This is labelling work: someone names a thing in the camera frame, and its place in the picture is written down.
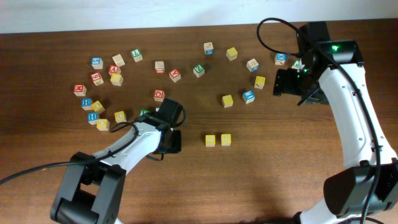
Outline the blue side block far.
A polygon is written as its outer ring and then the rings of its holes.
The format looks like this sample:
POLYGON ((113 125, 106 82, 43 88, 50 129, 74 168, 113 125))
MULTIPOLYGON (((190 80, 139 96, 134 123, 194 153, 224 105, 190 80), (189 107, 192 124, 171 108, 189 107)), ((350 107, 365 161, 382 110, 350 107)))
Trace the blue side block far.
POLYGON ((203 44, 203 49, 205 55, 213 55, 214 54, 214 47, 212 42, 206 42, 203 44))

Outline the green J block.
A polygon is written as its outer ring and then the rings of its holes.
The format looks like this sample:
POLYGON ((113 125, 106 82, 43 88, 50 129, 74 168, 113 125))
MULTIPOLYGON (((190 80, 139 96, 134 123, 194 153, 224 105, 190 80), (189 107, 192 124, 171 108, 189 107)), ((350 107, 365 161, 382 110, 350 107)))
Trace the green J block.
POLYGON ((296 60, 293 63, 293 65, 291 66, 291 68, 296 69, 296 70, 300 70, 301 67, 302 67, 301 60, 296 60))

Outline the red Q block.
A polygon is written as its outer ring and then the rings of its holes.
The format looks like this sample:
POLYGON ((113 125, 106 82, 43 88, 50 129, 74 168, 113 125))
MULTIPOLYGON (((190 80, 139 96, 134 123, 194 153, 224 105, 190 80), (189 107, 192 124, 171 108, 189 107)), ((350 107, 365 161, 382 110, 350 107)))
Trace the red Q block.
POLYGON ((154 100, 158 102, 163 102, 165 98, 165 91, 154 90, 154 100))

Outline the blue D block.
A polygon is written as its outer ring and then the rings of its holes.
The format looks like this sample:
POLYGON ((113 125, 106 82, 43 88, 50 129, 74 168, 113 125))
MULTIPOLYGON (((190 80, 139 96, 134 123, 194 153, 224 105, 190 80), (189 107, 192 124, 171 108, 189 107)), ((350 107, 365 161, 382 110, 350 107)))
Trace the blue D block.
POLYGON ((248 62, 247 62, 247 64, 246 64, 246 67, 247 67, 247 69, 250 71, 250 72, 255 72, 258 68, 259 68, 259 64, 258 64, 258 62, 256 61, 256 59, 251 59, 251 60, 249 60, 248 62))

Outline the green Z block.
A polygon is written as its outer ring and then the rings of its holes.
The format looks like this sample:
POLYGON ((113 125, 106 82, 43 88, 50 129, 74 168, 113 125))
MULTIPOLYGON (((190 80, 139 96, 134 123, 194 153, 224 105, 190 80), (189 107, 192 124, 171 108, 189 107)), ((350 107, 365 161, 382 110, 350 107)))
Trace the green Z block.
POLYGON ((193 73, 197 78, 200 78, 205 73, 205 68, 199 64, 193 68, 193 73))

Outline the blue I block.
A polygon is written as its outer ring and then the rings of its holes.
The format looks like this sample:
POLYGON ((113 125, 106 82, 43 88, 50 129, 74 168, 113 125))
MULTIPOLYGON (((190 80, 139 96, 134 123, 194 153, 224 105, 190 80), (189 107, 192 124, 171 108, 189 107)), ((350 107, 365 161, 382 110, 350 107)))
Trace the blue I block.
POLYGON ((255 99, 255 94, 252 90, 248 90, 243 93, 243 100, 245 104, 253 102, 254 99, 255 99))

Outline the yellow S block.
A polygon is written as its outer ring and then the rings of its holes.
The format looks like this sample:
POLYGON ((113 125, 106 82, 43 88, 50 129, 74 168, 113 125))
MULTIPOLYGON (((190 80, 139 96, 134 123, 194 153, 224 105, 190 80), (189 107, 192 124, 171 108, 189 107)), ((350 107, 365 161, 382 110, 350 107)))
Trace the yellow S block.
POLYGON ((231 145, 231 135, 230 134, 222 134, 221 135, 221 145, 222 146, 230 146, 231 145))
POLYGON ((216 144, 216 136, 215 135, 206 135, 205 136, 205 146, 206 147, 215 147, 216 144))

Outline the yellow o block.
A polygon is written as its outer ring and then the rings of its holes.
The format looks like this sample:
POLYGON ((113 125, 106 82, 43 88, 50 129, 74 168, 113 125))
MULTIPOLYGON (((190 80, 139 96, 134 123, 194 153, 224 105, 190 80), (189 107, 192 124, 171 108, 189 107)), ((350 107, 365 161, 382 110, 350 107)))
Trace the yellow o block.
POLYGON ((110 123, 107 119, 97 120, 96 128, 100 131, 109 131, 110 123))
POLYGON ((105 111, 104 106, 99 101, 93 102, 90 106, 95 113, 101 114, 105 111))

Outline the yellow C block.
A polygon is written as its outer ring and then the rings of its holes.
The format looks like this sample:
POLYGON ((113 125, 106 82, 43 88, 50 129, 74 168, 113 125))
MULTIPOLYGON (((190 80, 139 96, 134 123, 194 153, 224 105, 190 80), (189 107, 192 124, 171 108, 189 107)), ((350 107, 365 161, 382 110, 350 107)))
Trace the yellow C block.
POLYGON ((127 116, 124 111, 115 112, 114 117, 117 123, 122 123, 127 121, 127 116))

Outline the blue S block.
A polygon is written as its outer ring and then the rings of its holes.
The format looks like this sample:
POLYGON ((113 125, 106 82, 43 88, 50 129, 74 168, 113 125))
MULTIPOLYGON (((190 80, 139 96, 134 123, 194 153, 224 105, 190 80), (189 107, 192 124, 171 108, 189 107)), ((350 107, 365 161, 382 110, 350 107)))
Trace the blue S block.
POLYGON ((91 58, 91 66, 96 69, 102 69, 103 68, 103 60, 101 57, 92 57, 91 58))

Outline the green L block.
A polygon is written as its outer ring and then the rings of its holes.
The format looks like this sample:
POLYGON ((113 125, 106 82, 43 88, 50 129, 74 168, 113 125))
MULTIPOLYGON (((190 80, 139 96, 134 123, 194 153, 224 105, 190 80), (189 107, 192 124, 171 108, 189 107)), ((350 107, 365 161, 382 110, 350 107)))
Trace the green L block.
POLYGON ((131 51, 131 55, 132 55, 133 60, 135 62, 139 62, 139 61, 143 60, 142 53, 141 53, 141 51, 139 49, 132 50, 131 51))

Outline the yellow O block upper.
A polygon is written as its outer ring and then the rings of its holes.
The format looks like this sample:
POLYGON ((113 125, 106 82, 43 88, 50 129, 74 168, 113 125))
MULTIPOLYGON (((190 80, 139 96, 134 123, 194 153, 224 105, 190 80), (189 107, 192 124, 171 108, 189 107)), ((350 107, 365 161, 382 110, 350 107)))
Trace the yellow O block upper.
POLYGON ((90 106, 95 113, 101 114, 105 111, 104 106, 99 101, 93 102, 90 106))

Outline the red side plain block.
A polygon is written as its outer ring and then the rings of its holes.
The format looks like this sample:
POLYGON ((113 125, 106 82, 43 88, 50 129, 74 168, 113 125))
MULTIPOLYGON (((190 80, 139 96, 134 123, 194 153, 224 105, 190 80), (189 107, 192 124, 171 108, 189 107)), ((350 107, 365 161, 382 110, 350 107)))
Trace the red side plain block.
POLYGON ((164 73, 165 72, 164 61, 155 61, 155 72, 156 73, 164 73))

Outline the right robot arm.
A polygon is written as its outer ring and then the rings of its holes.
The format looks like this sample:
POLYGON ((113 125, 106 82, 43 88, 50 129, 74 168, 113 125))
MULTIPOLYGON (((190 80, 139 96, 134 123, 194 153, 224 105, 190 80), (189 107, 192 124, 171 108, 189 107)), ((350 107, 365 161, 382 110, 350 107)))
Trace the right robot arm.
POLYGON ((354 40, 331 40, 324 22, 296 30, 299 68, 280 69, 273 94, 331 107, 343 148, 344 170, 323 184, 323 198, 294 223, 341 223, 390 210, 397 203, 397 154, 386 140, 366 86, 354 40))

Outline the yellow umbrella block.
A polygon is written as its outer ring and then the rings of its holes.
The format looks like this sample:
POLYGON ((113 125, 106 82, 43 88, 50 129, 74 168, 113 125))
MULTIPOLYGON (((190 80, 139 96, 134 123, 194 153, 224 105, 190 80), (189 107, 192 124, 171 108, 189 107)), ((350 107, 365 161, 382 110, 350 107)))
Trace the yellow umbrella block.
POLYGON ((233 106, 233 97, 231 95, 225 95, 222 97, 222 104, 224 108, 233 106))

